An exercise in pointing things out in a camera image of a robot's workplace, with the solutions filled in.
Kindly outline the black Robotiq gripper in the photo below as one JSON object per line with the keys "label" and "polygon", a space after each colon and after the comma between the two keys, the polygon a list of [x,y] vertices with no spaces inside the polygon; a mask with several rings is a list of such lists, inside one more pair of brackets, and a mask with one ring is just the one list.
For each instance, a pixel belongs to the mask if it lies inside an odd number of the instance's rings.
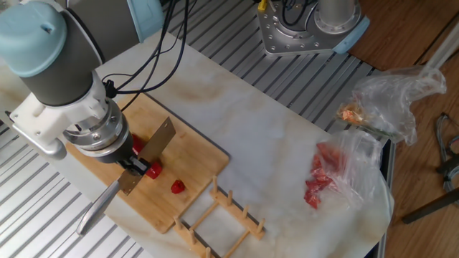
{"label": "black Robotiq gripper", "polygon": [[116,163],[120,161],[120,166],[130,175],[145,175],[150,169],[151,164],[143,158],[132,157],[133,142],[125,141],[122,144],[112,144],[102,150],[90,152],[90,156],[101,163]]}

